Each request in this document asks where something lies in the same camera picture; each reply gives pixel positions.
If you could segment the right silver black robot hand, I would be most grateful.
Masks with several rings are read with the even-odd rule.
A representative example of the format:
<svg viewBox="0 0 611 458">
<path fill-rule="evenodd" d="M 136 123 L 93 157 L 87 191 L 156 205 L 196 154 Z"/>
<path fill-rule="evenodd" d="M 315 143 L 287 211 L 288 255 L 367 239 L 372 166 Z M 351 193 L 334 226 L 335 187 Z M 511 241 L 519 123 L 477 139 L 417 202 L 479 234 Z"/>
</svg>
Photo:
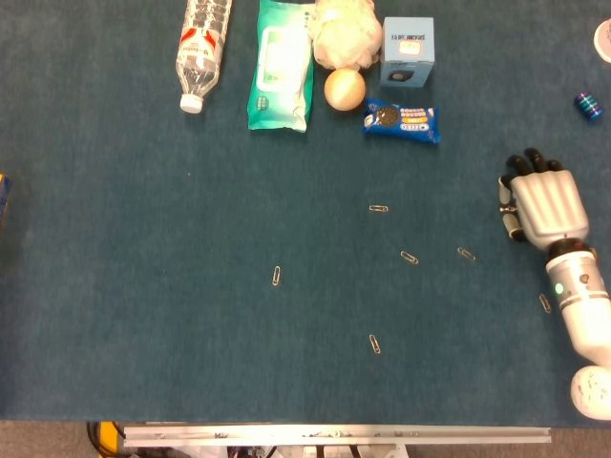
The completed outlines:
<svg viewBox="0 0 611 458">
<path fill-rule="evenodd" d="M 499 213 L 510 239 L 549 250 L 565 239 L 584 240 L 589 219 L 572 173 L 536 148 L 506 161 L 498 178 Z"/>
</svg>

